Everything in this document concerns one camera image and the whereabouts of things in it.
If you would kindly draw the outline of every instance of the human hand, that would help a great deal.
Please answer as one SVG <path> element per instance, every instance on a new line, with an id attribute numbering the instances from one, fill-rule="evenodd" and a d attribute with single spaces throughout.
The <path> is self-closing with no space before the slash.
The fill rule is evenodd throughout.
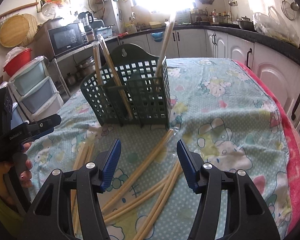
<path id="1" fill-rule="evenodd" d="M 26 143 L 23 145 L 24 150 L 22 152 L 26 152 L 31 146 L 31 143 Z M 0 198 L 8 205 L 15 205 L 13 198 L 11 197 L 10 193 L 8 192 L 8 189 L 4 183 L 3 175 L 7 174 L 11 167 L 13 167 L 14 163 L 12 162 L 1 162 L 0 163 Z M 32 187 L 32 174 L 31 171 L 29 171 L 32 168 L 32 163 L 30 160 L 26 161 L 26 167 L 27 171 L 24 171 L 20 174 L 20 181 L 22 187 L 29 188 Z"/>

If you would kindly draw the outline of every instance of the silver screw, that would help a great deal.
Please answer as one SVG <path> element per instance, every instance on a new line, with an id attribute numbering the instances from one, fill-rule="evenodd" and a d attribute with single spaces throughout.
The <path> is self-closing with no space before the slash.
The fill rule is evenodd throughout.
<path id="1" fill-rule="evenodd" d="M 246 172 L 244 170 L 238 170 L 238 175 L 244 176 L 246 175 Z"/>
<path id="2" fill-rule="evenodd" d="M 87 169 L 92 169 L 95 166 L 96 166 L 95 163 L 87 163 L 87 165 L 86 165 Z"/>
<path id="3" fill-rule="evenodd" d="M 61 171 L 60 171 L 59 169 L 55 169 L 55 170 L 52 171 L 52 175 L 53 175 L 53 176 L 57 176 L 57 175 L 59 175 L 60 173 L 61 173 Z"/>
<path id="4" fill-rule="evenodd" d="M 204 167 L 206 170 L 210 170 L 210 169 L 212 169 L 212 164 L 211 164 L 211 163 L 204 163 L 204 164 L 203 164 L 203 167 Z"/>

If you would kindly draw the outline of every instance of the green sleeve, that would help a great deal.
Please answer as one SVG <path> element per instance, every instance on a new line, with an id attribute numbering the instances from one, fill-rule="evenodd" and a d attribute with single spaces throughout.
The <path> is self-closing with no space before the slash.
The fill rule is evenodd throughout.
<path id="1" fill-rule="evenodd" d="M 0 198 L 0 221 L 13 236 L 17 237 L 23 218 L 17 212 L 9 208 Z"/>

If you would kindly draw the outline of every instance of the dish rack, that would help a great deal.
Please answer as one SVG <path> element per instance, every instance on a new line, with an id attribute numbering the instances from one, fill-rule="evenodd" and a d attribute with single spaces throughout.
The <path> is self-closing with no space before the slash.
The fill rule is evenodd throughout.
<path id="1" fill-rule="evenodd" d="M 101 69 L 102 85 L 92 73 L 81 83 L 81 91 L 90 104 L 99 123 L 112 124 L 165 124 L 169 127 L 170 89 L 166 58 L 160 77 L 154 77 L 159 57 L 145 52 L 134 44 L 123 44 L 111 53 L 111 58 L 122 86 L 116 86 L 111 69 L 105 64 Z M 133 116 L 120 97 L 124 90 Z"/>

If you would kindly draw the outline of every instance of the pink blanket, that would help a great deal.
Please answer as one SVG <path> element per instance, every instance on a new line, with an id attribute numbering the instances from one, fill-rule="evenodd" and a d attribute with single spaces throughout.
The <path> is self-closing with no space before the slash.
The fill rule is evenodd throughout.
<path id="1" fill-rule="evenodd" d="M 290 188 L 290 199 L 292 206 L 292 219 L 289 225 L 288 232 L 290 232 L 300 219 L 300 136 L 293 127 L 281 104 L 270 91 L 270 89 L 244 64 L 235 61 L 247 74 L 250 75 L 263 90 L 275 101 L 277 104 L 281 118 L 282 126 L 287 144 L 289 147 L 289 162 L 287 165 L 288 184 Z"/>

